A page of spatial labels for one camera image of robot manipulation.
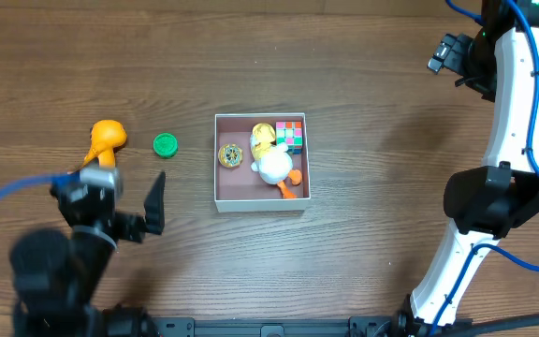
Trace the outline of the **green round disc toy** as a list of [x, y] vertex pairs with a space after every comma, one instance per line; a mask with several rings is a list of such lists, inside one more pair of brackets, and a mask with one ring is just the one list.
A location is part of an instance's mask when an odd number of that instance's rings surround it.
[[153, 140], [154, 152], [163, 158], [174, 156], [179, 150], [176, 137], [170, 133], [160, 133]]

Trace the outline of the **orange dinosaur toy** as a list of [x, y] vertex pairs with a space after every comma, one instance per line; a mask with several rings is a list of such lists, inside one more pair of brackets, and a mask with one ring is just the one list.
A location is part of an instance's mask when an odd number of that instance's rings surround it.
[[94, 160], [99, 166], [113, 168], [116, 165], [115, 150], [127, 141], [124, 126], [115, 120], [101, 120], [91, 130], [91, 146], [83, 159], [85, 167]]

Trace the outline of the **yellow round disc toy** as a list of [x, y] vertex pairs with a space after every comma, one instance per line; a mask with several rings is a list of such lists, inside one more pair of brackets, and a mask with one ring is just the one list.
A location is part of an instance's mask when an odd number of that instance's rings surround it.
[[238, 167], [242, 162], [243, 151], [237, 144], [225, 144], [218, 151], [219, 163], [228, 169]]

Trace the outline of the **white cardboard box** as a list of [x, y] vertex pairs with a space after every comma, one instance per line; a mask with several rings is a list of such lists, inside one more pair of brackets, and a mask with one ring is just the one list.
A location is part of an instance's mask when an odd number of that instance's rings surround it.
[[[251, 169], [254, 158], [250, 150], [250, 136], [255, 125], [276, 125], [290, 122], [301, 127], [302, 149], [293, 154], [294, 168], [302, 173], [299, 185], [288, 183], [294, 199], [283, 198], [280, 189], [265, 183]], [[306, 117], [303, 112], [278, 113], [232, 113], [217, 114], [214, 122], [214, 150], [224, 145], [236, 145], [242, 149], [239, 166], [226, 168], [220, 164], [220, 155], [214, 156], [214, 202], [219, 212], [278, 212], [303, 211], [311, 200], [309, 156], [307, 145]]]

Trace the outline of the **white duck toy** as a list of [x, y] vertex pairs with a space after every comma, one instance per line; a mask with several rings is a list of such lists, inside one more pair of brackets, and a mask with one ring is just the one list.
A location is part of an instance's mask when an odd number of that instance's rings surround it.
[[296, 198], [285, 181], [292, 185], [302, 183], [302, 172], [294, 168], [293, 160], [285, 143], [278, 144], [275, 129], [266, 123], [253, 127], [250, 137], [250, 148], [253, 156], [251, 170], [257, 172], [261, 179], [268, 184], [276, 185], [282, 198]]

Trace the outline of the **multicolour puzzle cube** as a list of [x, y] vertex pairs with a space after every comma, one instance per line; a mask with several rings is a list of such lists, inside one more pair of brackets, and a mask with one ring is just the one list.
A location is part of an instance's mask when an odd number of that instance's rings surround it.
[[303, 140], [303, 123], [279, 121], [275, 124], [276, 144], [285, 144], [290, 154], [301, 154]]

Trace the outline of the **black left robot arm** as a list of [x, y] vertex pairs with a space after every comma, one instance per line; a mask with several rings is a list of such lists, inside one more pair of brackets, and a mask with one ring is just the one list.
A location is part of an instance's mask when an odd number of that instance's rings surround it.
[[143, 242], [165, 227], [166, 174], [159, 173], [145, 198], [144, 214], [120, 212], [118, 169], [84, 168], [55, 182], [51, 195], [71, 228], [40, 229], [21, 237], [9, 253], [17, 336], [157, 336], [159, 328], [142, 307], [91, 304], [97, 285], [121, 241]]

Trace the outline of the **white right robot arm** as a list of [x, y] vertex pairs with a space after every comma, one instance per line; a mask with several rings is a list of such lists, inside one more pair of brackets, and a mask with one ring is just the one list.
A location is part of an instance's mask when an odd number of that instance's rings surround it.
[[394, 336], [473, 336], [539, 325], [539, 314], [471, 325], [459, 303], [501, 239], [539, 213], [539, 1], [486, 1], [476, 36], [446, 35], [428, 67], [448, 69], [494, 104], [478, 168], [453, 174], [444, 190], [448, 223], [427, 274], [392, 320]]

